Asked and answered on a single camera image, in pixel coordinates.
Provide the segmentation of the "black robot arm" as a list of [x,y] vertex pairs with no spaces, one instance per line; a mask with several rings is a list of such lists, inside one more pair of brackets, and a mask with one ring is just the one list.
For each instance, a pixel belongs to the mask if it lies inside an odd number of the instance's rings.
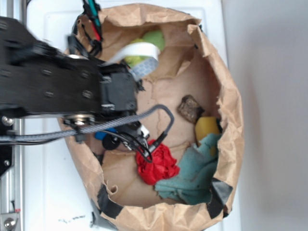
[[39,145],[104,131],[105,146],[120,142],[147,151],[137,111],[139,86],[123,64],[84,55],[73,58],[37,40],[19,21],[0,19],[0,116],[62,117],[68,132],[18,135],[3,132],[1,145]]

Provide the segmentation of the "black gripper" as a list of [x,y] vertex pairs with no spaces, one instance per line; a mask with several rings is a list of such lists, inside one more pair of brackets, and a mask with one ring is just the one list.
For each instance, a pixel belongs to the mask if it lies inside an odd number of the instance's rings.
[[105,130],[105,133],[119,138],[120,145],[122,144],[130,150],[141,148],[144,151],[144,148],[149,147],[147,144],[148,135],[143,133],[140,122],[108,128]]

